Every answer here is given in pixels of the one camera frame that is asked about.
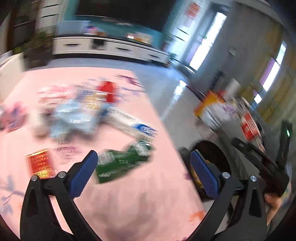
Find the person's right hand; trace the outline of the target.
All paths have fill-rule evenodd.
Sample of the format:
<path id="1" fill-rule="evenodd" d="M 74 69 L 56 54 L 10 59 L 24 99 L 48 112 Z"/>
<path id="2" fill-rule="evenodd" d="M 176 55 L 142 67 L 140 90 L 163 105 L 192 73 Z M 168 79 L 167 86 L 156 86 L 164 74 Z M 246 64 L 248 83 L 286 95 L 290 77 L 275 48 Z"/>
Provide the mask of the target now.
<path id="1" fill-rule="evenodd" d="M 282 200 L 281 200 L 281 197 L 279 197 L 275 193 L 266 193 L 264 195 L 264 199 L 270 205 L 270 209 L 266 214 L 266 222 L 267 222 L 267 225 L 269 225 L 272 219 L 274 218 L 275 214 L 280 209 Z"/>

